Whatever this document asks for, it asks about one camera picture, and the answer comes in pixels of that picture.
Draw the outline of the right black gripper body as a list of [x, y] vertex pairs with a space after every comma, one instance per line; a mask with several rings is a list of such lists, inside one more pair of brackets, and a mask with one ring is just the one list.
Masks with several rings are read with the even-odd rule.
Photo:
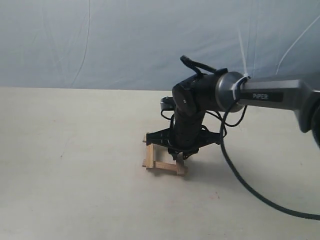
[[209, 131], [203, 125], [204, 117], [204, 112], [191, 116], [175, 112], [170, 118], [168, 128], [146, 134], [146, 145], [165, 147], [171, 154], [196, 154], [202, 147], [220, 145], [220, 134]]

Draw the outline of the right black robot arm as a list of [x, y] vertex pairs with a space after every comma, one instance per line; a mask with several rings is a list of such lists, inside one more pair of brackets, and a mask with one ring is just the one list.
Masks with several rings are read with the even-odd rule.
[[146, 134], [147, 145], [168, 149], [173, 158], [187, 159], [200, 148], [220, 144], [221, 135], [203, 126], [207, 111], [236, 113], [246, 106], [290, 110], [299, 129], [320, 140], [320, 75], [275, 75], [252, 79], [226, 69], [195, 74], [172, 88], [161, 100], [162, 111], [173, 111], [168, 128]]

